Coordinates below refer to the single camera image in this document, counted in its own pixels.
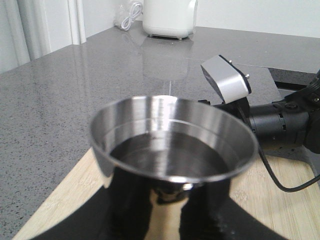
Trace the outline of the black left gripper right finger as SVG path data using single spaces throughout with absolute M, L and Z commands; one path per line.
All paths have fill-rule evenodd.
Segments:
M 194 186 L 181 209 L 181 240 L 284 240 L 229 197 L 230 182 Z

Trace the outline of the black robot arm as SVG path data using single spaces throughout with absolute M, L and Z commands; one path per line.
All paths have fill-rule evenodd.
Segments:
M 89 140 L 111 178 L 39 240 L 280 240 L 230 198 L 262 149 L 320 151 L 320 78 L 283 100 L 211 105 L 135 96 L 92 118 Z

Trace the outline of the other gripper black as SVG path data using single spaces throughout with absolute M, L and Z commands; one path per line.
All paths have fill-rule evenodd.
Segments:
M 223 110 L 242 120 L 250 129 L 252 128 L 250 123 L 250 105 L 247 97 L 243 97 L 230 103 L 221 103 L 215 105 L 212 105 L 211 102 L 206 99 L 198 100 L 198 102 Z

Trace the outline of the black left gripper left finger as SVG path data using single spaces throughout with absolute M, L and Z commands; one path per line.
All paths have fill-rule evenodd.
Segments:
M 116 170 L 109 187 L 101 187 L 70 216 L 35 236 L 36 240 L 143 240 L 152 204 L 147 178 Z

